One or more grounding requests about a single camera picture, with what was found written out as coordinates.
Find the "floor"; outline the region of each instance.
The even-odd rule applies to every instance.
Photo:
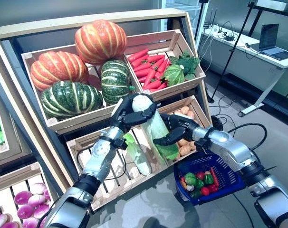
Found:
[[[218,76],[207,72],[207,88],[213,92]],[[236,97],[233,91],[219,88],[215,103],[223,95],[221,106],[235,102],[221,113],[232,117],[235,124],[262,123],[268,130],[266,141],[256,150],[266,168],[276,166],[269,172],[275,174],[288,188],[288,126],[262,110],[256,110],[244,117],[237,113],[249,104]],[[219,108],[210,107],[211,114],[217,114]],[[224,130],[233,128],[231,120]],[[263,131],[256,126],[238,129],[235,138],[249,147],[256,145],[263,137]],[[244,204],[253,219],[256,228],[263,228],[262,220],[254,209],[255,199],[247,190],[241,190],[236,196]],[[226,196],[200,206],[193,206],[180,199],[176,192],[172,169],[153,177],[148,182],[129,191],[115,201],[107,204],[90,219],[92,228],[250,228],[250,221],[241,205],[232,196]]]

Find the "pumpkin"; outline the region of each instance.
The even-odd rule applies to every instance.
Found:
[[[43,53],[31,66],[32,82],[40,91],[58,81],[86,83],[88,77],[88,68],[80,57],[64,51]]]
[[[75,34],[79,56],[83,61],[94,65],[101,65],[109,59],[121,56],[126,43],[124,30],[103,19],[83,25]]]
[[[43,91],[41,103],[47,117],[63,120],[99,109],[103,97],[91,85],[61,81]]]

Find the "white desk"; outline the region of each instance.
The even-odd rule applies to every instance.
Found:
[[[231,30],[222,29],[222,32],[227,32],[228,34],[231,34]],[[209,36],[211,34],[211,28],[210,29],[206,29],[204,32],[205,36]],[[239,35],[239,33],[234,32],[235,35],[235,40],[237,39],[237,36]],[[233,47],[235,45],[235,41],[226,41],[224,39],[222,39],[223,35],[221,33],[217,34],[214,33],[212,34],[212,36],[214,36],[214,40],[217,40],[223,44],[226,44],[228,46]],[[285,73],[285,71],[288,69],[288,58],[284,59],[284,60],[276,60],[272,57],[266,56],[264,54],[257,54],[257,51],[252,50],[251,48],[247,48],[246,47],[246,43],[248,43],[249,45],[252,44],[257,44],[259,43],[259,40],[245,36],[245,35],[241,35],[238,43],[237,43],[237,47],[236,49],[244,52],[246,50],[246,53],[248,55],[251,56],[255,56],[255,58],[257,59],[261,59],[265,62],[268,62],[276,67],[274,67],[271,70],[268,70],[267,72],[264,72],[265,74],[268,74],[269,78],[268,78],[268,83],[263,91],[263,93],[261,94],[261,96],[258,98],[258,100],[255,102],[255,104],[251,105],[250,107],[242,110],[239,112],[239,116],[244,116],[245,114],[248,114],[252,111],[254,111],[255,109],[260,108],[261,106],[263,106],[262,101],[266,98],[266,96],[269,94],[269,92],[273,89],[273,87],[275,86],[275,84],[279,81],[279,79],[282,77],[282,75]],[[252,69],[248,69],[249,73],[251,70],[256,70],[255,67],[252,67]]]

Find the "plastic shopping basket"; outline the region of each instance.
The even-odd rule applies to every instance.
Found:
[[[196,174],[200,171],[209,171],[210,167],[214,169],[217,175],[219,190],[208,196],[192,198],[189,192],[180,184],[181,177],[188,172]],[[173,170],[178,194],[182,200],[189,200],[193,205],[201,205],[245,188],[245,184],[239,175],[234,173],[224,160],[216,154],[194,153],[181,162],[176,163]]]

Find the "wall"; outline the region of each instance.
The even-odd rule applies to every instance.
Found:
[[[233,30],[239,32],[249,10],[247,6],[248,2],[249,1],[247,0],[210,0],[206,19],[208,20],[210,18],[211,9],[215,10],[217,8],[218,10],[215,18],[215,24],[219,24],[221,26],[226,21],[231,21]],[[252,13],[250,14],[248,22],[243,31],[244,35],[248,34],[257,12],[258,11],[256,9],[253,9]],[[263,12],[252,37],[259,39],[261,25],[272,23],[279,23],[277,46],[288,50],[288,17],[270,12]],[[226,24],[225,28],[230,29],[230,25]],[[282,95],[286,95],[288,93],[288,71],[282,76],[273,90]]]

